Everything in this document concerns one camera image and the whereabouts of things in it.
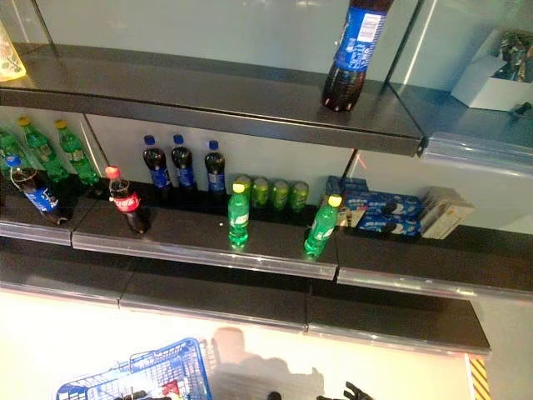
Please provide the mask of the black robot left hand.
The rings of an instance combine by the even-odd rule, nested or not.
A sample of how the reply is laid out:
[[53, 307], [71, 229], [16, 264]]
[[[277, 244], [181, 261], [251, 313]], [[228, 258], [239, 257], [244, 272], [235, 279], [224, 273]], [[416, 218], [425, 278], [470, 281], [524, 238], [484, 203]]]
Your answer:
[[130, 387], [129, 390], [122, 395], [123, 400], [163, 400], [169, 399], [164, 395], [162, 390], [158, 388], [150, 388], [147, 390]]

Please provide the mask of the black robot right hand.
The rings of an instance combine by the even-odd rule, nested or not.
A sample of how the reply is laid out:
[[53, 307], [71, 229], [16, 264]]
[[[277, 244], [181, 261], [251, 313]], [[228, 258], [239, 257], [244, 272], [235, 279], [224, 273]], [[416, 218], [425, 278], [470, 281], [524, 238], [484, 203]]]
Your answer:
[[[343, 399], [346, 400], [373, 400], [373, 397], [362, 391], [352, 382], [346, 381], [345, 390], [343, 392]], [[316, 400], [338, 400], [338, 398], [325, 397], [323, 395], [316, 396]]]

